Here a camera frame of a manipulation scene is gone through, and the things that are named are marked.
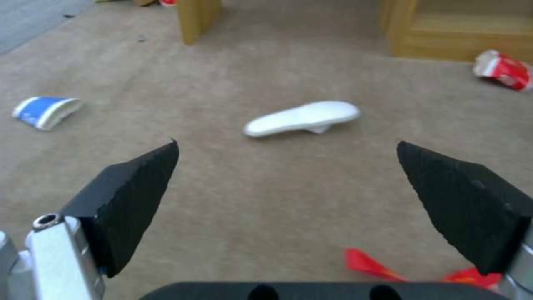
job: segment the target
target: wooden shelf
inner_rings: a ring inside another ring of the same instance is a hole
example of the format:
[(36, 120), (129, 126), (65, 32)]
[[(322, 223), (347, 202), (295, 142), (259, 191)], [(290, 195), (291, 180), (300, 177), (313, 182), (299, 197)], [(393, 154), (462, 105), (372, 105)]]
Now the wooden shelf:
[(410, 30), (533, 37), (533, 18), (508, 15), (419, 13)]
[(497, 49), (533, 61), (532, 0), (384, 0), (393, 55), (472, 61)]

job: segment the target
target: carpet floor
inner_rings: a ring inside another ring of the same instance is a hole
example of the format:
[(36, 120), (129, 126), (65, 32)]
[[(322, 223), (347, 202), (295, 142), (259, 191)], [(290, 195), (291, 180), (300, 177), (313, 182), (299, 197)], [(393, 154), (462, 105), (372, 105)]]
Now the carpet floor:
[[(174, 177), (107, 299), (174, 281), (373, 280), (345, 269), (346, 247), (413, 280), (470, 266), (431, 225), (395, 146), (486, 164), (533, 194), (533, 99), (470, 64), (391, 58), (377, 15), (370, 0), (228, 0), (184, 46), (174, 10), (108, 3), (0, 57), (0, 227), (21, 246), (102, 168), (173, 137)], [(86, 106), (39, 132), (11, 117), (37, 95)], [(329, 99), (362, 117), (321, 136), (241, 133)]]

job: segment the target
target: shoe insole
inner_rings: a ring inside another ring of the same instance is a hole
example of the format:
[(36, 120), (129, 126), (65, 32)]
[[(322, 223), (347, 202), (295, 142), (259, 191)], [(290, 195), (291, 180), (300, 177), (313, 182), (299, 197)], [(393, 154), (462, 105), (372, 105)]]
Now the shoe insole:
[(321, 101), (259, 117), (244, 127), (251, 137), (262, 137), (289, 130), (323, 133), (333, 124), (356, 119), (359, 109), (347, 102)]

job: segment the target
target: gray tile floor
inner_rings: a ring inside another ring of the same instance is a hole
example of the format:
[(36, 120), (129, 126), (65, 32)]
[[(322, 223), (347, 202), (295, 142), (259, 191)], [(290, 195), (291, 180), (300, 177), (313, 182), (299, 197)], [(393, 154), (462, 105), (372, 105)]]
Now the gray tile floor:
[(0, 55), (78, 15), (92, 0), (6, 0), (0, 4)]

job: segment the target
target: red crushed can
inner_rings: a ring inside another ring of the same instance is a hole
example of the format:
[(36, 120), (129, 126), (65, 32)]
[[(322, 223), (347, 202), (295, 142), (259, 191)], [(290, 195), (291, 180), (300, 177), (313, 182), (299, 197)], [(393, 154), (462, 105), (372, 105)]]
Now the red crushed can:
[(496, 50), (480, 54), (475, 59), (473, 72), (477, 77), (495, 79), (516, 91), (533, 88), (531, 67)]

